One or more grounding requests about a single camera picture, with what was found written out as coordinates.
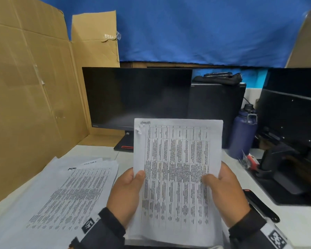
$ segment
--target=stack of papers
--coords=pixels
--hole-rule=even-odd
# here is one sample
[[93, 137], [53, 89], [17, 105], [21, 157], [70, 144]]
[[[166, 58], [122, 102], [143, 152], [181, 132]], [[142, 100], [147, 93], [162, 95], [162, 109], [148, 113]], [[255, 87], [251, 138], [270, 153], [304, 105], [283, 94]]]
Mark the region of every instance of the stack of papers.
[[223, 121], [135, 119], [134, 173], [145, 170], [129, 237], [222, 245], [221, 217], [201, 176], [218, 176]]
[[0, 217], [0, 249], [68, 248], [106, 206], [117, 171], [102, 158], [54, 158]]

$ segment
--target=navy blue water bottle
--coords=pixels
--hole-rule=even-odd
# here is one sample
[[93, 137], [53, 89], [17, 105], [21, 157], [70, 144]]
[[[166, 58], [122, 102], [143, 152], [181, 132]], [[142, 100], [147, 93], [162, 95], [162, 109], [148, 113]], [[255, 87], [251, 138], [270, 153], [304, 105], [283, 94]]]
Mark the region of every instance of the navy blue water bottle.
[[229, 138], [227, 154], [235, 159], [242, 159], [243, 152], [248, 155], [257, 131], [258, 119], [253, 104], [245, 104], [234, 119]]

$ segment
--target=white desk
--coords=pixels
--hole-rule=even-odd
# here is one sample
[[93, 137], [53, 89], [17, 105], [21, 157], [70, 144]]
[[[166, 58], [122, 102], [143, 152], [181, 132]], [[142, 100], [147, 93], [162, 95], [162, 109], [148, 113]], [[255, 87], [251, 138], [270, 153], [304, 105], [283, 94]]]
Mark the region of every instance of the white desk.
[[[118, 176], [133, 166], [133, 153], [117, 152], [114, 151], [112, 147], [77, 145], [64, 156], [82, 155], [108, 157], [118, 161]], [[295, 248], [311, 248], [311, 207], [275, 205], [248, 175], [248, 173], [241, 167], [237, 160], [230, 158], [224, 151], [222, 160], [227, 163], [236, 174], [242, 188], [252, 190], [261, 199], [261, 201], [269, 206], [269, 208], [271, 208], [280, 217], [281, 221], [277, 224], [277, 226], [288, 237]], [[16, 189], [7, 198], [0, 202], [0, 215], [2, 215], [23, 193], [23, 191], [28, 188], [31, 181], [32, 179], [20, 188]]]

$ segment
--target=black cable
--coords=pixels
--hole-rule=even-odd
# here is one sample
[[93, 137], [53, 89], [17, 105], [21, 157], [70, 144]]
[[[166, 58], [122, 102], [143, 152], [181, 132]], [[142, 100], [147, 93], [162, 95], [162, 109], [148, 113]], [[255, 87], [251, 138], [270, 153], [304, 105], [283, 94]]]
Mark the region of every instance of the black cable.
[[[243, 97], [243, 98], [244, 98], [246, 101], [248, 101], [245, 97]], [[249, 101], [248, 101], [248, 103], [251, 104]]]

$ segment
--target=blue backdrop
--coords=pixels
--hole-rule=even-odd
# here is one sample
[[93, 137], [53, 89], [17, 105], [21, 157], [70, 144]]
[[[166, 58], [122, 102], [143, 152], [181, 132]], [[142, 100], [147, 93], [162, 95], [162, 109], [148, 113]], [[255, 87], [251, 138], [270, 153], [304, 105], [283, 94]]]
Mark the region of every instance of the blue backdrop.
[[72, 15], [116, 10], [120, 61], [284, 67], [311, 0], [42, 0]]

